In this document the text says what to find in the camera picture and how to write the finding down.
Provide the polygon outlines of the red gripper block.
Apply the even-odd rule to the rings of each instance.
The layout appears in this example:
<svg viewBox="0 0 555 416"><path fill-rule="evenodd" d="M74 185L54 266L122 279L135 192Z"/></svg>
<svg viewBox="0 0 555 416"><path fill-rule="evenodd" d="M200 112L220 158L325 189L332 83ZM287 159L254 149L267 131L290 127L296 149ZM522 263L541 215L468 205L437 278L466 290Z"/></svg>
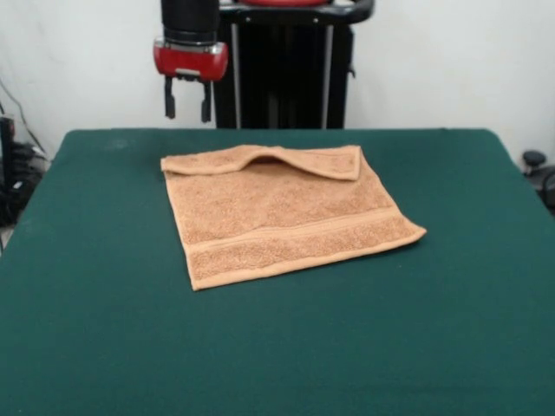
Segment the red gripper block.
<svg viewBox="0 0 555 416"><path fill-rule="evenodd" d="M175 118L173 77L192 77L201 80L204 99L201 102L201 121L212 120L212 81L220 81L226 72L229 50L224 42L212 45L183 45L167 42L160 37L153 43L155 67L165 76L164 100L168 119Z"/></svg>

